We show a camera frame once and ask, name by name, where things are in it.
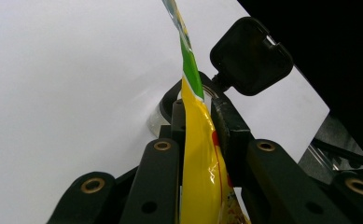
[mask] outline screw hole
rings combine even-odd
[[[324,213],[323,208],[320,205],[318,205],[317,203],[308,202],[306,204],[306,208],[309,209],[309,211],[311,211],[312,213],[315,213],[318,215]]]
[[[157,142],[154,145],[154,148],[159,150],[159,151],[164,151],[167,150],[171,147],[170,143],[168,142]]]
[[[100,191],[105,186],[105,181],[102,178],[94,177],[85,181],[81,190],[84,193],[91,194]]]
[[[143,211],[146,214],[154,213],[157,210],[158,206],[154,202],[147,202],[144,203],[143,206],[141,206],[141,211]]]
[[[357,178],[347,178],[345,180],[345,184],[350,190],[363,195],[363,180]]]
[[[264,151],[274,151],[275,147],[271,143],[268,142],[260,142],[258,143],[258,148]]]

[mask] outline plastic wrapper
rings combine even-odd
[[[181,96],[186,109],[186,144],[181,197],[181,224],[249,223],[237,201],[203,101],[202,83],[187,29],[174,0],[163,4],[180,33],[183,70]]]

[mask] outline yellow packet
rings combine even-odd
[[[181,96],[186,109],[187,133],[180,222],[249,223],[237,201],[219,148],[216,129],[203,102],[202,83],[187,28],[175,1],[163,0],[163,4],[180,33],[183,55]]]

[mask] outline white backdrop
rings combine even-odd
[[[179,0],[201,71],[237,1]],[[182,74],[161,0],[0,0],[0,223],[45,223],[71,183],[122,175],[154,136],[149,114]],[[298,161],[328,113],[294,68],[254,97],[227,93],[257,138]]]

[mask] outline yellow plastic bag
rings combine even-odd
[[[186,109],[186,144],[181,198],[182,224],[249,223],[237,201],[216,130],[203,102],[202,83],[187,29],[174,0],[163,0],[180,33],[183,55],[181,96]]]

